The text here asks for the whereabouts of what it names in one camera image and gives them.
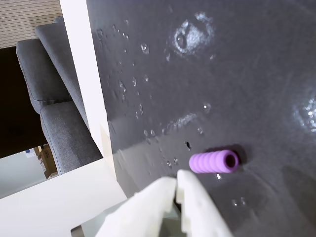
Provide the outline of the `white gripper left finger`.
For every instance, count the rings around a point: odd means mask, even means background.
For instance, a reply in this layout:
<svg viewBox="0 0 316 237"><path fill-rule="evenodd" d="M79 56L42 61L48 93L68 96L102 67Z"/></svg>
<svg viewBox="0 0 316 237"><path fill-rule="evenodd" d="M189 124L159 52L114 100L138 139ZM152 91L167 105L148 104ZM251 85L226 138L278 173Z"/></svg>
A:
<svg viewBox="0 0 316 237"><path fill-rule="evenodd" d="M109 214L97 237L157 237L165 213L172 210L176 179L162 177L135 193Z"/></svg>

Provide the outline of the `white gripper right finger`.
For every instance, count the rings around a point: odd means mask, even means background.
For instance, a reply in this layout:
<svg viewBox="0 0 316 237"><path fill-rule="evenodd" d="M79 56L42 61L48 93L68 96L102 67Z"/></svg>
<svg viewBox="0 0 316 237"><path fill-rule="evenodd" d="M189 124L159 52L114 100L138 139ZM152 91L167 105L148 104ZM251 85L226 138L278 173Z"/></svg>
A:
<svg viewBox="0 0 316 237"><path fill-rule="evenodd" d="M181 205L181 230L188 237L232 237L226 221L199 179L177 172L176 202Z"/></svg>

